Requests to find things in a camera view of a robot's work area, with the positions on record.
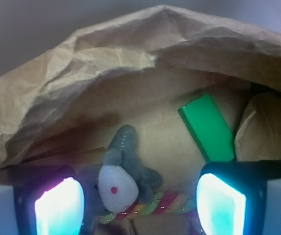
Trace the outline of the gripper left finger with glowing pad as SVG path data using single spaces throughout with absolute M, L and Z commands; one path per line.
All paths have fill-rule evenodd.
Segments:
M 77 235 L 84 191 L 69 166 L 0 170 L 0 235 Z

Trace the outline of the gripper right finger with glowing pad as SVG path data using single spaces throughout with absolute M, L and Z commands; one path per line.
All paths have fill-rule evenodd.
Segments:
M 208 235 L 281 235 L 281 160 L 207 163 L 196 205 Z

